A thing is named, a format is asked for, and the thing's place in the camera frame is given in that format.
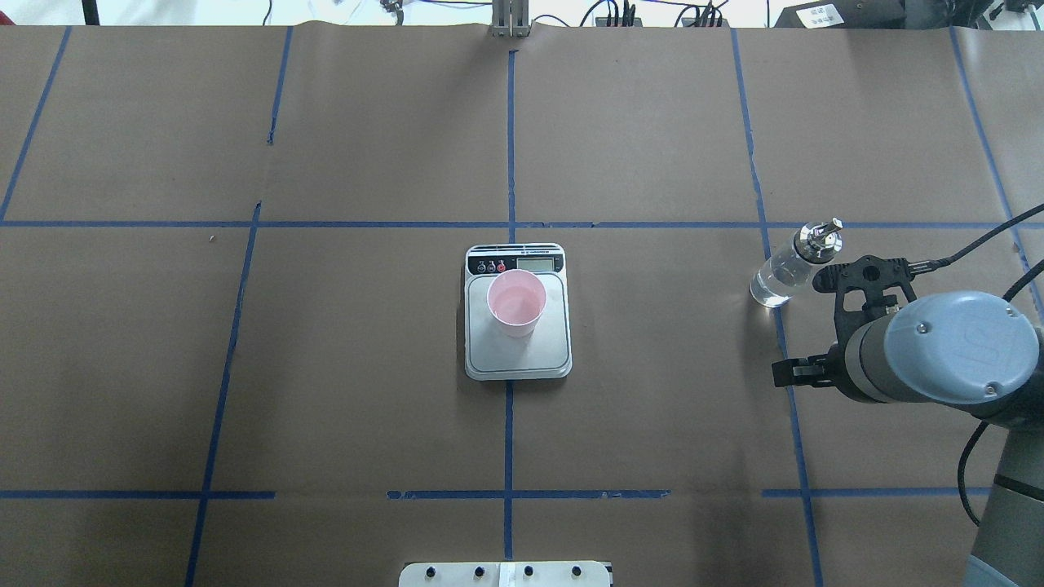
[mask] metal bracket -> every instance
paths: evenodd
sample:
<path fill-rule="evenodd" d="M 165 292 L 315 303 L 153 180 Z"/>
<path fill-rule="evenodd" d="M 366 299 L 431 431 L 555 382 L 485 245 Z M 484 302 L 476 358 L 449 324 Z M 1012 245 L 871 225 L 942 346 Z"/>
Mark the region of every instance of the metal bracket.
<path fill-rule="evenodd" d="M 613 565 L 596 561 L 411 563 L 399 587 L 613 587 Z"/>
<path fill-rule="evenodd" d="M 493 0 L 494 37 L 529 37 L 529 0 Z"/>

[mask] electronic device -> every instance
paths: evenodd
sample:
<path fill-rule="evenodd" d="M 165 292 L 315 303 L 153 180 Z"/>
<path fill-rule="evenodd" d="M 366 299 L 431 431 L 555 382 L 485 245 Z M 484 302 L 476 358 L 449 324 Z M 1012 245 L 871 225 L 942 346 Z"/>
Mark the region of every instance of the electronic device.
<path fill-rule="evenodd" d="M 531 334 L 504 334 L 490 312 L 485 295 L 497 275 L 525 269 L 547 291 L 544 313 Z M 569 331 L 566 252 L 554 243 L 481 244 L 465 255 L 465 371 L 472 379 L 553 379 L 573 368 Z"/>

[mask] grid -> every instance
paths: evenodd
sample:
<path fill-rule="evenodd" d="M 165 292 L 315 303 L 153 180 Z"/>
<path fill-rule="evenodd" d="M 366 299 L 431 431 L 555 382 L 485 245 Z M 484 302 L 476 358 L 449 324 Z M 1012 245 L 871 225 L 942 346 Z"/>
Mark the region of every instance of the grid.
<path fill-rule="evenodd" d="M 286 38 L 282 54 L 282 63 L 279 78 L 276 85 L 276 94 L 272 104 L 271 124 L 269 126 L 267 141 L 274 143 L 276 139 L 277 121 L 279 116 L 280 99 L 283 90 L 283 83 L 287 69 L 287 61 L 291 50 L 292 27 L 286 30 Z M 16 193 L 19 174 L 23 164 L 30 152 L 33 134 L 39 120 L 44 113 L 48 95 L 54 81 L 55 74 L 65 54 L 66 46 L 71 33 L 71 27 L 65 29 L 61 45 L 54 57 L 47 83 L 41 94 L 37 110 L 33 114 L 28 132 L 23 142 L 18 161 L 11 173 L 10 181 L 0 205 L 0 227 L 64 227 L 64 228 L 242 228 L 250 229 L 246 251 L 244 253 L 239 288 L 236 297 L 235 310 L 232 319 L 229 345 L 226 354 L 223 373 L 219 385 L 217 408 L 214 415 L 213 429 L 211 433 L 210 448 L 205 465 L 205 475 L 203 487 L 199 491 L 69 491 L 69 490 L 4 490 L 0 491 L 2 499 L 171 499 L 171 500 L 192 500 L 197 501 L 197 515 L 193 533 L 192 547 L 188 558 L 188 568 L 186 570 L 185 584 L 192 585 L 195 577 L 195 567 L 198 560 L 200 544 L 203 541 L 207 507 L 210 500 L 230 499 L 275 499 L 276 492 L 271 491 L 213 491 L 211 489 L 214 466 L 219 445 L 221 424 L 224 416 L 226 400 L 231 381 L 231 368 L 234 351 L 238 341 L 239 323 L 243 311 L 243 300 L 245 296 L 247 278 L 251 271 L 253 254 L 257 234 L 261 229 L 280 228 L 327 228 L 327 229 L 353 229 L 353 228 L 400 228 L 400 229 L 505 229 L 509 242 L 515 242 L 516 230 L 519 228 L 565 228 L 565 229 L 758 229 L 761 235 L 762 248 L 765 257 L 770 255 L 768 230 L 775 228 L 794 228 L 800 226 L 793 222 L 772 222 L 766 218 L 764 196 L 762 194 L 761 182 L 758 175 L 755 157 L 755 140 L 752 128 L 750 110 L 746 100 L 746 90 L 743 81 L 743 69 L 740 57 L 740 44 L 735 30 L 731 31 L 732 49 L 735 61 L 736 83 L 738 97 L 741 107 L 742 120 L 744 125 L 745 141 L 748 146 L 751 180 L 755 194 L 757 196 L 757 222 L 728 222 L 728 221 L 678 221 L 678 222 L 657 222 L 657 221 L 518 221 L 515 211 L 515 66 L 518 50 L 508 50 L 506 54 L 507 68 L 507 169 L 506 169 L 506 199 L 507 199 L 507 221 L 265 221 L 261 219 L 262 204 L 259 203 L 250 220 L 220 220 L 220 221 L 135 221 L 135 220 L 6 220 L 4 218 L 7 208 Z M 964 58 L 957 42 L 955 29 L 950 29 L 950 38 L 953 46 L 954 60 L 956 62 L 960 79 L 967 99 L 970 115 L 981 142 L 986 155 L 989 169 L 994 181 L 998 197 L 1004 210 L 1004 214 L 1011 218 L 1012 209 L 1004 191 L 1003 183 L 997 170 L 992 149 L 982 128 L 982 123 L 978 115 L 975 98 L 968 85 L 967 74 L 964 67 Z M 989 222 L 849 222 L 852 228 L 868 229 L 988 229 L 993 225 Z M 1041 229 L 1044 224 L 1024 224 L 1022 229 Z M 1018 245 L 1020 263 L 1024 269 L 1028 269 L 1029 263 L 1025 257 L 1024 249 L 1017 230 L 1012 231 Z M 1040 292 L 1036 284 L 1030 284 L 1031 295 L 1035 305 L 1040 314 L 1042 307 Z M 777 333 L 777 344 L 784 356 L 787 356 L 786 332 L 782 321 L 782 314 L 777 309 L 774 310 L 774 321 Z M 443 491 L 443 490 L 407 490 L 388 491 L 386 494 L 389 500 L 407 499 L 487 499 L 502 500 L 503 502 L 503 551 L 506 560 L 513 560 L 513 501 L 516 499 L 661 499 L 670 495 L 669 489 L 604 489 L 604 490 L 516 490 L 514 487 L 514 394 L 515 384 L 513 381 L 504 383 L 504 474 L 503 490 L 489 491 Z M 815 520 L 812 513 L 813 498 L 844 498 L 844 497 L 918 497 L 918 496 L 950 496 L 956 491 L 951 488 L 852 488 L 852 489 L 813 489 L 808 479 L 807 466 L 804 459 L 802 445 L 801 425 L 798 414 L 798 406 L 794 400 L 794 392 L 787 389 L 790 406 L 790 427 L 796 454 L 796 466 L 799 473 L 799 489 L 765 489 L 762 491 L 764 498 L 794 498 L 801 499 L 805 516 L 806 534 L 811 554 L 811 567 L 814 582 L 817 586 L 823 585 L 823 572 L 818 558 L 818 545 L 815 532 Z M 972 488 L 973 495 L 986 495 L 988 488 Z"/>

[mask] bottle cap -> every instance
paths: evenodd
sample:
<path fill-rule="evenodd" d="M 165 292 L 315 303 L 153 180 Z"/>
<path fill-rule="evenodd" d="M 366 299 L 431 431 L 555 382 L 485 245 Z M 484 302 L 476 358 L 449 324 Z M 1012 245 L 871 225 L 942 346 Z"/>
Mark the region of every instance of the bottle cap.
<path fill-rule="evenodd" d="M 841 250 L 841 236 L 837 231 L 845 228 L 840 218 L 829 222 L 808 222 L 793 235 L 793 249 L 809 263 L 824 264 L 833 260 Z"/>

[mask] clear glass bottle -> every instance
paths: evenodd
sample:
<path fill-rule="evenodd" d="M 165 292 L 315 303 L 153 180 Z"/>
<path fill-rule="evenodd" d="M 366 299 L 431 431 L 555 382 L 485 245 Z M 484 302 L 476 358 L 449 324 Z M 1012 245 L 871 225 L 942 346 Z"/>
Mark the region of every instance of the clear glass bottle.
<path fill-rule="evenodd" d="M 838 218 L 809 222 L 761 265 L 751 279 L 751 296 L 759 304 L 778 308 L 808 284 L 812 269 L 833 260 L 841 250 L 837 231 L 845 228 Z"/>

